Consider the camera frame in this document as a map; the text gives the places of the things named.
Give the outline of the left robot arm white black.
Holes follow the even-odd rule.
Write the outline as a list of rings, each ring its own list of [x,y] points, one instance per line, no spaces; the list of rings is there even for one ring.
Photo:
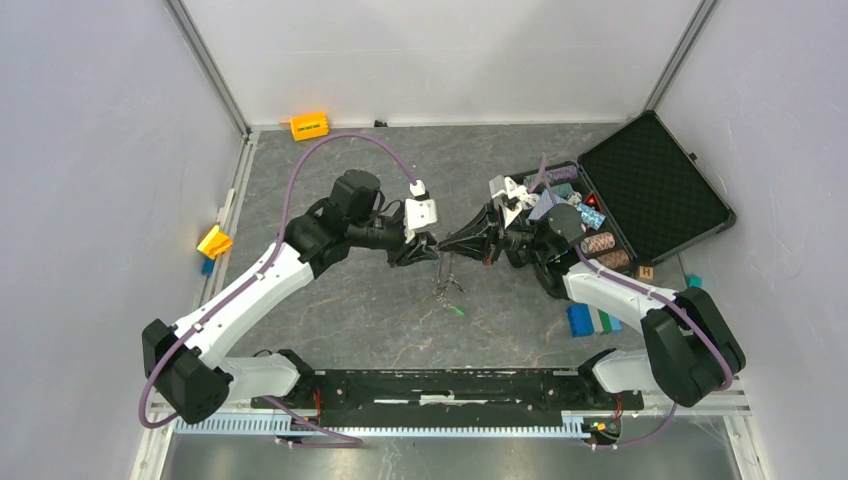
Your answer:
[[[283,354],[265,359],[231,358],[228,353],[259,320],[294,292],[345,260],[353,248],[381,250],[392,267],[437,257],[428,227],[438,220],[437,206],[423,183],[391,215],[382,213],[379,179],[362,170],[338,177],[329,196],[285,230],[236,281],[172,325],[160,319],[142,331],[147,382],[139,417],[147,428],[163,426],[146,416],[157,391],[173,408],[173,417],[200,423],[228,401],[270,395],[290,407],[306,405],[313,379]]]

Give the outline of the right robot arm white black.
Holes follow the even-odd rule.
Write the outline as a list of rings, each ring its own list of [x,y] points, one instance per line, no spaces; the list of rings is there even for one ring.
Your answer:
[[[584,363],[577,392],[591,408],[646,390],[692,407],[729,389],[746,360],[712,297],[700,287],[655,287],[588,259],[580,247],[585,236],[579,211],[565,203],[539,220],[512,224],[487,204],[438,248],[486,265],[507,254],[533,266],[550,295],[595,307],[642,335],[641,350],[612,350]]]

